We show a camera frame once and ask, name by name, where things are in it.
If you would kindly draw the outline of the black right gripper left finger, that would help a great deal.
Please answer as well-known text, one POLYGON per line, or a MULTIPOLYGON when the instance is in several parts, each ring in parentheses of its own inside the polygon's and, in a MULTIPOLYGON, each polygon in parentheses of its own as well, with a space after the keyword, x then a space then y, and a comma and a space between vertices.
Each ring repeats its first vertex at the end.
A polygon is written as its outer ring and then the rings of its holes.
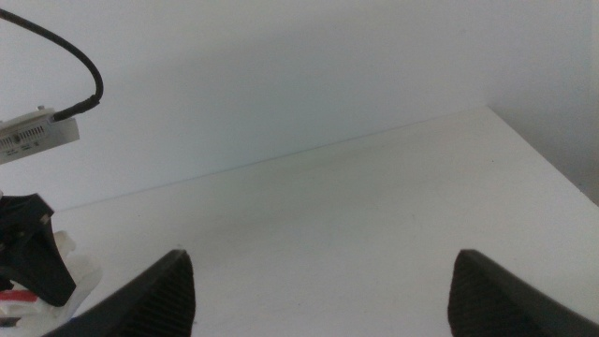
POLYGON ((172 250, 118 291, 50 337, 189 337, 196 314, 194 272, 172 250))

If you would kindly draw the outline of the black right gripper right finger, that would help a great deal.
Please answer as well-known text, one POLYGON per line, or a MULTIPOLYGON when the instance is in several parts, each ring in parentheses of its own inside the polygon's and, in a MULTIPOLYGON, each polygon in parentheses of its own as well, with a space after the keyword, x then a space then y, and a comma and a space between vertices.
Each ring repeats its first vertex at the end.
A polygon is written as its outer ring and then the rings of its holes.
POLYGON ((598 337, 596 323, 473 249, 454 262, 447 319, 460 337, 598 337))

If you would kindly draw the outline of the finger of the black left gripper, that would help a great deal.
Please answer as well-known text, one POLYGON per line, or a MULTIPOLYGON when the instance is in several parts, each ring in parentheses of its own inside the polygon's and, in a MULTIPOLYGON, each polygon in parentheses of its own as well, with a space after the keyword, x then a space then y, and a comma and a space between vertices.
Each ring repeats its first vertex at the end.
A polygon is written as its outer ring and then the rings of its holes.
POLYGON ((23 235, 7 249, 7 278, 55 307, 65 306, 76 288, 47 228, 23 235))

